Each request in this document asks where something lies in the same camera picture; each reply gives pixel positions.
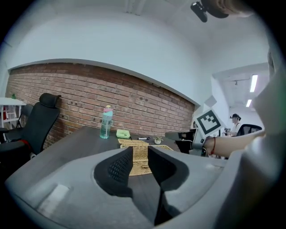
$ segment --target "clear plastic bottle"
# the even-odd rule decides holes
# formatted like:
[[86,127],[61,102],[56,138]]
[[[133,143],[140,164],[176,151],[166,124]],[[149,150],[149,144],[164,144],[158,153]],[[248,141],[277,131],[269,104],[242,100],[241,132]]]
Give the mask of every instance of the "clear plastic bottle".
[[101,122],[101,129],[99,136],[101,138],[109,138],[111,120],[112,120],[113,110],[110,108],[110,105],[107,105],[103,110],[103,117]]

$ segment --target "brick wall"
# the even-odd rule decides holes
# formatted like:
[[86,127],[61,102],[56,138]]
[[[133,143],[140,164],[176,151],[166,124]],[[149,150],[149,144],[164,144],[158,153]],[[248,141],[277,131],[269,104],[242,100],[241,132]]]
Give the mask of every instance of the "brick wall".
[[45,147],[82,126],[101,127],[103,107],[114,108],[112,130],[164,136],[188,130],[194,104],[161,87],[114,70],[82,64],[36,64],[10,72],[6,96],[35,104],[42,93],[60,94],[60,115]]

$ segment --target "black office chair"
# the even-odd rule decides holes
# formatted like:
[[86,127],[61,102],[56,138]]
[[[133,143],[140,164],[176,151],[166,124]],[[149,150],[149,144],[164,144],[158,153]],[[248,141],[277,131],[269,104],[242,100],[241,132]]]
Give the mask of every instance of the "black office chair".
[[23,116],[26,116],[28,118],[32,112],[32,109],[33,109],[32,104],[27,104],[23,107],[23,109],[21,110],[21,115],[17,121],[16,127],[12,130],[8,130],[8,132],[4,134],[7,142],[18,141],[22,138],[23,127],[21,126],[20,119]]
[[262,127],[252,124],[242,124],[236,136],[242,136],[246,134],[251,134],[257,131],[262,130]]
[[[59,97],[61,96],[42,94],[23,127],[21,139],[0,144],[0,165],[6,172],[16,171],[29,160],[30,153],[37,155],[43,150],[46,136],[59,115],[59,108],[55,107]],[[0,128],[1,135],[7,132],[7,129]]]

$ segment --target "desk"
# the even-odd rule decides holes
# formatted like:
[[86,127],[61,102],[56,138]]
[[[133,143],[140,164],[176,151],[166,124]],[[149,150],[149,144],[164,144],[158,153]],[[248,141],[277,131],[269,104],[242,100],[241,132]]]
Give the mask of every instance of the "desk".
[[18,99],[13,99],[13,98],[6,98],[6,97],[0,97],[0,110],[1,110],[1,125],[4,127],[4,123],[6,122],[12,122],[12,121],[17,121],[18,118],[12,118],[12,119],[3,119],[3,113],[4,111],[4,106],[19,106],[19,116],[21,115],[21,106],[26,105],[23,101],[18,100]]
[[[99,137],[100,129],[82,127],[61,139],[35,158],[27,162],[5,182],[9,191],[21,197],[27,189],[69,161],[102,153],[120,147],[116,132],[111,131],[108,139]],[[173,140],[163,138],[162,144],[179,151]],[[145,140],[150,145],[153,139]],[[133,189],[133,201],[140,206],[141,212],[154,221],[160,195],[160,187],[152,174],[129,177],[128,186]]]

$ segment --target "fluorescent light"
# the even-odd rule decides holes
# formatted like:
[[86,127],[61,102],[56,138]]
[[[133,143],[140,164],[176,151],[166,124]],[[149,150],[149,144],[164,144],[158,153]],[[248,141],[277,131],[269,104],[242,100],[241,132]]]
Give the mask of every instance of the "fluorescent light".
[[246,107],[249,107],[249,106],[250,106],[251,101],[252,101],[252,99],[249,99],[249,100],[247,101]]
[[254,90],[255,90],[256,83],[257,83],[257,77],[258,77],[258,75],[252,75],[250,92],[254,92]]

